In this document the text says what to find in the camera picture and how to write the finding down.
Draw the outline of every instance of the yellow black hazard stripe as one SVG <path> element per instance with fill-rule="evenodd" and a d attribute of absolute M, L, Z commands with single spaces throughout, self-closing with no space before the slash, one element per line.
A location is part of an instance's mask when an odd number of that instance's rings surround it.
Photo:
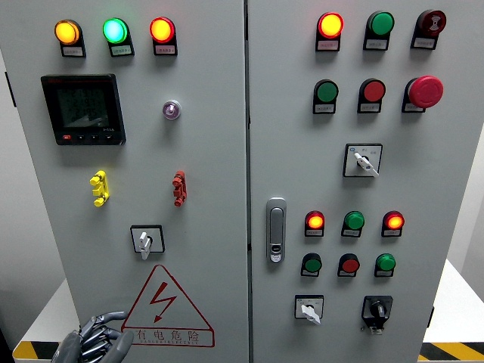
<path fill-rule="evenodd" d="M 484 361 L 484 343 L 424 343 L 418 361 Z"/>
<path fill-rule="evenodd" d="M 54 356 L 59 342 L 26 342 L 19 343 L 14 350 L 15 359 L 48 359 Z"/>

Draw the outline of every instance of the robotic hand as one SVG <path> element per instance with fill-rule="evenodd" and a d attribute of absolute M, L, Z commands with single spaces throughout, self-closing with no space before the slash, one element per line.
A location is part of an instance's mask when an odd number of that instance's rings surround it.
<path fill-rule="evenodd" d="M 51 363 L 120 363 L 133 343 L 133 333 L 106 327 L 112 320 L 126 319 L 126 312 L 93 316 L 81 330 L 67 334 Z"/>

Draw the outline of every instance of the lightning bolt symbol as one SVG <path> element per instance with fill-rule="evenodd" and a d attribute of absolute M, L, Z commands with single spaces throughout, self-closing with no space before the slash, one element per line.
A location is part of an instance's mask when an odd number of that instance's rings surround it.
<path fill-rule="evenodd" d="M 150 301 L 150 305 L 162 303 L 163 301 L 168 301 L 168 304 L 166 304 L 163 311 L 159 315 L 154 317 L 154 323 L 156 323 L 156 322 L 158 322 L 162 319 L 161 315 L 163 315 L 163 313 L 169 308 L 170 305 L 173 304 L 173 301 L 175 301 L 175 299 L 176 299 L 176 296 L 172 296 L 172 297 L 167 297 L 165 299 L 158 300 L 158 297 L 160 297 L 161 293 L 166 289 L 167 286 L 168 286 L 168 284 L 166 282 L 163 282 L 160 285 L 160 287 L 158 288 L 157 293 L 154 294 L 153 299 L 151 299 L 151 301 Z"/>

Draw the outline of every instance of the electrical hazard sign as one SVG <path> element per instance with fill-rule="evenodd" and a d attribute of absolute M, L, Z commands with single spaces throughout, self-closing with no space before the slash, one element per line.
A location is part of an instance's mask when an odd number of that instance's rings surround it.
<path fill-rule="evenodd" d="M 215 332 L 163 265 L 144 283 L 121 331 L 132 331 L 138 346 L 213 348 Z"/>

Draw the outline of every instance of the orange indicator light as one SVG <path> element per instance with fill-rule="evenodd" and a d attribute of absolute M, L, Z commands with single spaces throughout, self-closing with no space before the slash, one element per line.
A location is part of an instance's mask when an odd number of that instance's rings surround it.
<path fill-rule="evenodd" d="M 150 24 L 150 34 L 155 42 L 167 43 L 175 35 L 175 25 L 167 17 L 158 17 Z"/>
<path fill-rule="evenodd" d="M 320 34 L 329 39 L 338 37 L 343 31 L 343 18 L 338 13 L 326 13 L 319 19 Z"/>
<path fill-rule="evenodd" d="M 79 25 L 73 20 L 61 20 L 55 24 L 54 34 L 64 45 L 72 45 L 79 40 Z"/>

